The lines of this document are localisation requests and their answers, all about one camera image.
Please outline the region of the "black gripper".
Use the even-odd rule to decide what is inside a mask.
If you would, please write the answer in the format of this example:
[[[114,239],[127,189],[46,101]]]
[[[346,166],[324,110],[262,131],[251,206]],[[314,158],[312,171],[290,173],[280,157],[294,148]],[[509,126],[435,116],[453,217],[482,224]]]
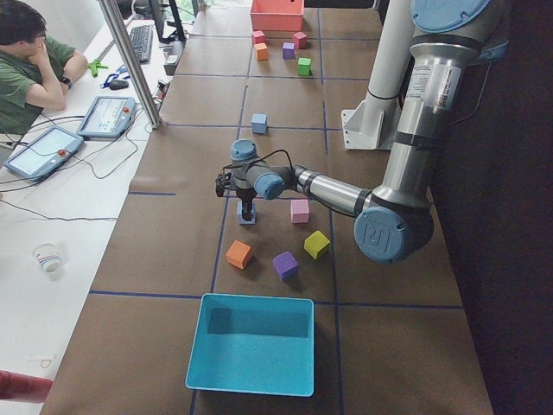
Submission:
[[[222,170],[218,173],[215,179],[215,194],[218,197],[223,197],[227,192],[235,192],[237,189],[234,174],[231,170]],[[243,200],[239,201],[239,220],[254,221],[254,201]]]

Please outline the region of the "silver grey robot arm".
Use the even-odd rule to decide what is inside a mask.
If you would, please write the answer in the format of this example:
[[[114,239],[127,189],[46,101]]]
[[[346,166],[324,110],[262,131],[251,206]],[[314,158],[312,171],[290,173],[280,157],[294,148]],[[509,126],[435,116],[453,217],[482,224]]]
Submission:
[[[288,164],[271,166],[248,139],[235,141],[215,192],[232,191],[251,218],[256,196],[294,190],[354,218],[355,242],[369,259],[395,263],[433,233],[427,191],[436,148],[465,69],[501,58],[508,44],[510,1],[392,1],[386,11],[367,93],[342,113],[349,150],[388,150],[383,181],[373,189]]]

